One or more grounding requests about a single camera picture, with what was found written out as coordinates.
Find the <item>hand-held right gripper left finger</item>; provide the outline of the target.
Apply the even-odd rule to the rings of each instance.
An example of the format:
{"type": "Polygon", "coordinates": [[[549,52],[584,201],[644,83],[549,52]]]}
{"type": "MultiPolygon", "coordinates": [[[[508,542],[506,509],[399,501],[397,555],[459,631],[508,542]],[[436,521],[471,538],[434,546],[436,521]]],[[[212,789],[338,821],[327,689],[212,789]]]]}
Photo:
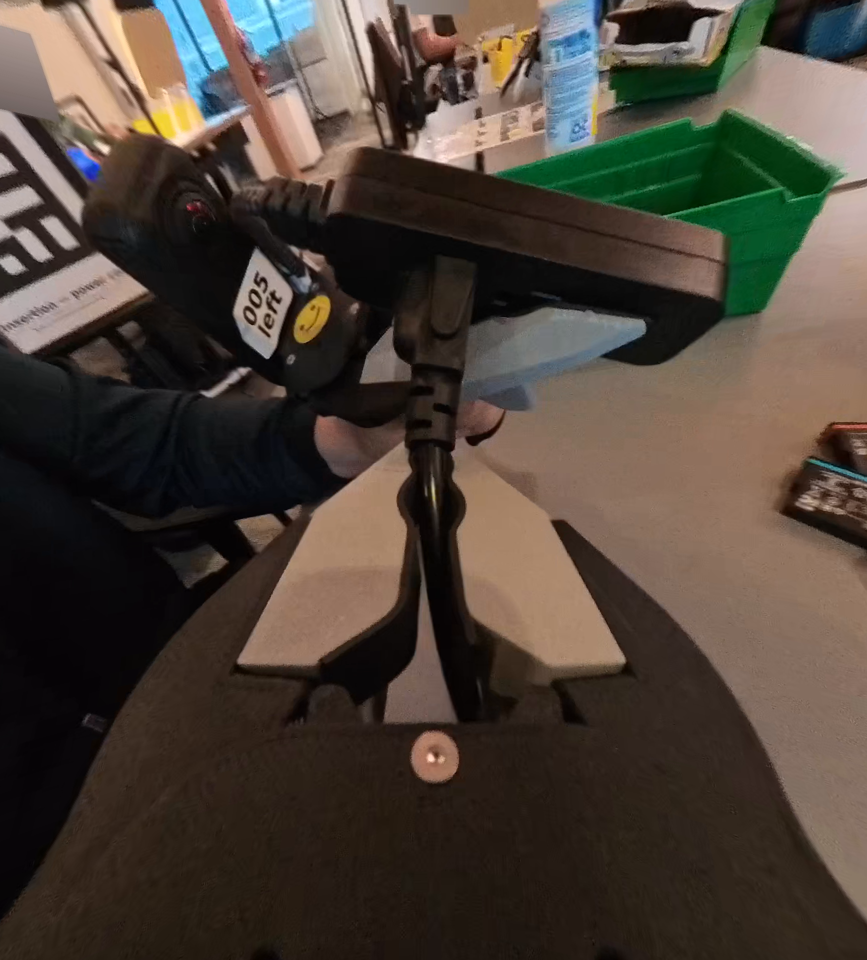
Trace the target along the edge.
{"type": "Polygon", "coordinates": [[[236,666],[383,695],[416,652],[417,534],[401,509],[411,468],[394,450],[311,514],[236,666]]]}

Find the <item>wooden post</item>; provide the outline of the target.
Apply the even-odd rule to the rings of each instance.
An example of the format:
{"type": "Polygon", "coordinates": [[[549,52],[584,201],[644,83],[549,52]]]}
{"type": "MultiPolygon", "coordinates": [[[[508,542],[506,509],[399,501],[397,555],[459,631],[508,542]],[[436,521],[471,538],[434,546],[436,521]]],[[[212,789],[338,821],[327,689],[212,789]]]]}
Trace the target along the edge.
{"type": "Polygon", "coordinates": [[[240,32],[227,3],[201,1],[200,5],[227,60],[235,88],[248,107],[259,139],[275,170],[282,177],[300,179],[302,172],[296,163],[288,138],[272,113],[266,90],[255,77],[246,47],[241,41],[240,32]]]}

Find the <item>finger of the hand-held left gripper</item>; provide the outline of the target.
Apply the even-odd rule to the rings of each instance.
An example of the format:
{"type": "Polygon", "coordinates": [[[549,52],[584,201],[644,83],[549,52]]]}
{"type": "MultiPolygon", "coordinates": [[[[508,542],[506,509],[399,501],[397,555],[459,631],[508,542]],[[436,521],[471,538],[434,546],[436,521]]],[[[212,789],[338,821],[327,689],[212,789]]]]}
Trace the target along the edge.
{"type": "Polygon", "coordinates": [[[646,332],[643,318],[572,307],[485,319],[469,331],[462,401],[530,411],[538,383],[600,359],[646,332]]]}

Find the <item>person's left hand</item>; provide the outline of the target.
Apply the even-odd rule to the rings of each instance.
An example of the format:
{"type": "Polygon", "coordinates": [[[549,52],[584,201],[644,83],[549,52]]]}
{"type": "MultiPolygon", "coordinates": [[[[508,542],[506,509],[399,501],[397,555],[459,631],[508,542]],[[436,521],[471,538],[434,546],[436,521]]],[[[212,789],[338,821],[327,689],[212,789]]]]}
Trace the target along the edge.
{"type": "MultiPolygon", "coordinates": [[[[493,436],[507,412],[485,400],[462,403],[456,419],[456,437],[475,446],[493,436]]],[[[399,414],[376,426],[357,425],[338,416],[319,415],[314,424],[315,447],[331,473],[344,480],[356,478],[402,446],[406,416],[399,414]]]]}

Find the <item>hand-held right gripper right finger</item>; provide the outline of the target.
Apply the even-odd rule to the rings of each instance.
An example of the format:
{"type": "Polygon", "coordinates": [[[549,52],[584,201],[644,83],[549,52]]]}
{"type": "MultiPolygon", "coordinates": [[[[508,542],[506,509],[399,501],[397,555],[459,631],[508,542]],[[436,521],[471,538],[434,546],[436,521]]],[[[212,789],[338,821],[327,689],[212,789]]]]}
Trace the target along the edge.
{"type": "Polygon", "coordinates": [[[547,513],[479,459],[456,459],[467,609],[490,679],[583,679],[627,660],[547,513]]]}

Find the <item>framed marker sign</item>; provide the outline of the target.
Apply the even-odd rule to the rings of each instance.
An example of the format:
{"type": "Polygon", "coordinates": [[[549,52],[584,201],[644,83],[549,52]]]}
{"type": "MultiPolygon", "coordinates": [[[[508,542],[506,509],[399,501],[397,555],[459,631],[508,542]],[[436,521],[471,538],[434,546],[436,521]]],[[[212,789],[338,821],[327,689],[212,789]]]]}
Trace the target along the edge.
{"type": "Polygon", "coordinates": [[[86,238],[86,186],[39,122],[0,109],[0,340],[22,354],[148,294],[86,238]]]}

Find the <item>green plastic bin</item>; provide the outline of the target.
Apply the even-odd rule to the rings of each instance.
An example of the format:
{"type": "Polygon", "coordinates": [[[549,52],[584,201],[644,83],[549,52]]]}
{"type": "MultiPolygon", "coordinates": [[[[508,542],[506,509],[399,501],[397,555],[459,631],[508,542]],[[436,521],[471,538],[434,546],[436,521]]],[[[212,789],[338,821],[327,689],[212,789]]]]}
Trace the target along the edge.
{"type": "Polygon", "coordinates": [[[499,177],[721,233],[724,315],[763,312],[843,172],[771,126],[728,109],[525,163],[499,177]]]}
{"type": "Polygon", "coordinates": [[[697,97],[720,90],[751,59],[763,40],[776,1],[739,5],[725,44],[708,66],[673,65],[612,68],[609,89],[621,105],[697,97]]]}

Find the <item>black power plug with cord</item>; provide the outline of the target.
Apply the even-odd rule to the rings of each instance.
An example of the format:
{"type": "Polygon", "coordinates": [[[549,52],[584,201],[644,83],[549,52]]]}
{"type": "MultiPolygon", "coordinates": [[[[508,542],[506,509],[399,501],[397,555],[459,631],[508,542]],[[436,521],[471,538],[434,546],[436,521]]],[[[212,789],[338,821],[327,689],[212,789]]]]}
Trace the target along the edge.
{"type": "Polygon", "coordinates": [[[438,256],[406,278],[393,310],[395,353],[409,367],[404,443],[407,525],[416,535],[442,676],[457,719],[488,719],[488,658],[464,591],[458,530],[464,497],[454,479],[474,263],[438,256]]]}

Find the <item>printed cardboard box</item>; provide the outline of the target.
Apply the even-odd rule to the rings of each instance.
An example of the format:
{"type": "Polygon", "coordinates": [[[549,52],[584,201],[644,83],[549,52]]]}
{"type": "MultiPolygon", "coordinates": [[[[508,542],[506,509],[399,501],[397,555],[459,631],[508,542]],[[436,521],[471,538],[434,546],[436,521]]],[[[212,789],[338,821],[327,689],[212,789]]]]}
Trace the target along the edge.
{"type": "Polygon", "coordinates": [[[711,66],[742,1],[628,1],[606,14],[600,47],[612,66],[711,66]]]}

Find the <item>blue-edged black battery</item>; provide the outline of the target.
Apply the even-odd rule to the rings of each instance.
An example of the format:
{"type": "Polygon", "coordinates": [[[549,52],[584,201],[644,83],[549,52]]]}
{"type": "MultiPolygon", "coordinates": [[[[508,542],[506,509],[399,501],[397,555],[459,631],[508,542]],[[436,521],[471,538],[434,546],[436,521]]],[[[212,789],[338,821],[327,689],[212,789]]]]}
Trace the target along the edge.
{"type": "Polygon", "coordinates": [[[810,457],[801,462],[778,509],[796,522],[867,551],[867,476],[810,457]]]}

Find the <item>white wipes canister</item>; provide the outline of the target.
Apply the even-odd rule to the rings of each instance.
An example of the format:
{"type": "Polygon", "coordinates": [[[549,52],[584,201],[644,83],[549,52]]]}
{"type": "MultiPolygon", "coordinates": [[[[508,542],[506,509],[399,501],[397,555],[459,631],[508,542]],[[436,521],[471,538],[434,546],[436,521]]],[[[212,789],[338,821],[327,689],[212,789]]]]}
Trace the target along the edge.
{"type": "Polygon", "coordinates": [[[538,29],[545,154],[594,143],[600,89],[597,1],[540,1],[538,29]]]}

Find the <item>person's left forearm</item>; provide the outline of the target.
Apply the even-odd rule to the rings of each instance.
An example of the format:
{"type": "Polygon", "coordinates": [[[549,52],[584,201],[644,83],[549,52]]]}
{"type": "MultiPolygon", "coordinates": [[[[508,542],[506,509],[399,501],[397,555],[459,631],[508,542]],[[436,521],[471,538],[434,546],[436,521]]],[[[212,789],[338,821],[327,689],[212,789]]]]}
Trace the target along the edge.
{"type": "Polygon", "coordinates": [[[0,346],[0,447],[141,517],[331,497],[344,480],[317,449],[316,420],[295,400],[146,390],[0,346]]]}

